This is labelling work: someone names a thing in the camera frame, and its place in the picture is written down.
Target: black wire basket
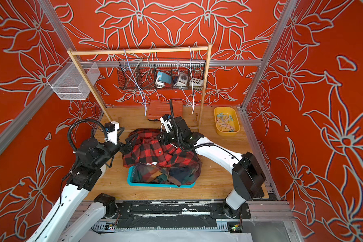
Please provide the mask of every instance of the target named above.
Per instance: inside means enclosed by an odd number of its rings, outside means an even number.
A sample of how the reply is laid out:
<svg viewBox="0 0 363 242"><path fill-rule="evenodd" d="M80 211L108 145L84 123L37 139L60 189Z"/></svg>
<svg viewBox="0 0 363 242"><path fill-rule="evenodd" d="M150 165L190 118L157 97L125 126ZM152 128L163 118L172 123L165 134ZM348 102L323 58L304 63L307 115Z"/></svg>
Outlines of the black wire basket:
<svg viewBox="0 0 363 242"><path fill-rule="evenodd" d="M118 87L122 90L190 90L190 80L197 78L203 80L205 60L190 59L169 59L169 58L131 58L118 60ZM158 72L164 72L171 76L170 84L164 83L163 87L155 84ZM188 76L186 86L177 86L177 77L184 73ZM202 90L203 86L194 85L195 90Z"/></svg>

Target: red wall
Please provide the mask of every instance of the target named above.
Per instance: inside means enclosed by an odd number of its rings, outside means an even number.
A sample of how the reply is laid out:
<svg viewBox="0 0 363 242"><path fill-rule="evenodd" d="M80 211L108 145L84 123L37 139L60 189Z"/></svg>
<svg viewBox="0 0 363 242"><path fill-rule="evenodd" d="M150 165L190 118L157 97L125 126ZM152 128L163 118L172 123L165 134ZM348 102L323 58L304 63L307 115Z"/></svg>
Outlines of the red wall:
<svg viewBox="0 0 363 242"><path fill-rule="evenodd" d="M0 0L0 133L67 57L36 1Z"/></svg>
<svg viewBox="0 0 363 242"><path fill-rule="evenodd" d="M52 0L77 50L194 46L213 43L213 59L262 58L285 1L81 1ZM206 52L194 53L205 58ZM151 55L150 58L164 55ZM189 52L170 57L190 58ZM113 60L122 55L83 56L83 60ZM205 104L241 104L257 67L210 68ZM108 106L140 105L140 94L117 88L116 69L102 68L97 87ZM144 91L150 100L181 99L178 90ZM191 91L186 95L192 102ZM199 105L201 94L195 93Z"/></svg>
<svg viewBox="0 0 363 242"><path fill-rule="evenodd" d="M0 133L66 58L37 2L0 1ZM100 114L92 96L67 101L53 94L0 156L0 242L22 241L36 230L75 159L68 126ZM87 123L78 126L77 146L91 129Z"/></svg>
<svg viewBox="0 0 363 242"><path fill-rule="evenodd" d="M75 161L67 125L101 114L90 100L60 100L53 94L0 156L0 241L29 237L58 199L61 178ZM88 123L74 129L77 147L91 129Z"/></svg>
<svg viewBox="0 0 363 242"><path fill-rule="evenodd" d="M247 111L306 241L363 241L363 1L299 1Z"/></svg>

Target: small box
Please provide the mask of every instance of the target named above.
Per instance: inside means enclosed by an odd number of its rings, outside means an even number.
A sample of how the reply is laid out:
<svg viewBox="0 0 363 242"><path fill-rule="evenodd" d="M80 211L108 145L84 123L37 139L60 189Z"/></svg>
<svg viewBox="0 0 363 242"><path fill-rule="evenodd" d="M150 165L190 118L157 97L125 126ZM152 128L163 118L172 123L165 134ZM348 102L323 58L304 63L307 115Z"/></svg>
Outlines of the small box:
<svg viewBox="0 0 363 242"><path fill-rule="evenodd" d="M165 82L165 83L168 83L168 84L171 84L172 77L170 75L165 74L164 72L159 71L158 74L157 74L157 76L156 76L156 79L157 79L158 76L160 76L159 79L158 79L159 81Z"/></svg>
<svg viewBox="0 0 363 242"><path fill-rule="evenodd" d="M183 115L183 101L172 101L173 114L175 117L182 117ZM147 114L147 119L152 121L159 121L165 114L171 114L171 109L169 108L169 102L164 102L160 100L150 101L149 110Z"/></svg>
<svg viewBox="0 0 363 242"><path fill-rule="evenodd" d="M192 85L201 87L203 85L203 80L193 77L192 80L190 80L190 86L192 86Z"/></svg>

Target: yellow tray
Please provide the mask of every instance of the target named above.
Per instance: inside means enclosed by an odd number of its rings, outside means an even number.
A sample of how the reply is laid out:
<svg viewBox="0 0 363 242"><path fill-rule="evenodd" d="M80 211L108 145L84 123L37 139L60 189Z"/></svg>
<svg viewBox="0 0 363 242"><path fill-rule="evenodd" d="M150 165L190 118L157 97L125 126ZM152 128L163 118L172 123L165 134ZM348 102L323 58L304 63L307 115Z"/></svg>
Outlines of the yellow tray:
<svg viewBox="0 0 363 242"><path fill-rule="evenodd" d="M231 115L233 118L233 121L229 121L228 124L233 126L235 128L234 132L229 132L229 128L222 128L219 123L216 122L216 116L220 113L223 113L224 115ZM216 133L222 136L235 136L241 127L239 126L237 112L230 107L217 107L214 109L214 120L215 120L215 127L216 127Z"/></svg>

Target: wire mesh basket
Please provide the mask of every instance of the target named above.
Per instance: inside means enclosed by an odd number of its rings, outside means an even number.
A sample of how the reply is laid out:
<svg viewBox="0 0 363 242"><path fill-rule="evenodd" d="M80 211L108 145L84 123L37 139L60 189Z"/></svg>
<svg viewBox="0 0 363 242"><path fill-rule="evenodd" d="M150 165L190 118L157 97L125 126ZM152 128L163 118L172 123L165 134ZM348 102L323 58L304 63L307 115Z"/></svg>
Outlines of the wire mesh basket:
<svg viewBox="0 0 363 242"><path fill-rule="evenodd" d="M53 91L62 100L85 100L89 96L90 88L82 78L78 69L73 63L68 63L69 67L62 76L51 85ZM91 66L87 71L87 77L94 85L100 75L97 64Z"/></svg>
<svg viewBox="0 0 363 242"><path fill-rule="evenodd" d="M120 59L118 67L118 87L122 90L137 90L141 89L154 90L179 90L192 89L190 81L192 78L203 80L205 60L190 60L190 59L173 59L157 58L157 60L149 61L148 59ZM171 76L172 82L164 83L164 86L159 88L156 85L156 77L158 72L164 72ZM177 86L176 78L179 73L184 73L188 76L186 86ZM194 89L201 90L203 86L194 85Z"/></svg>

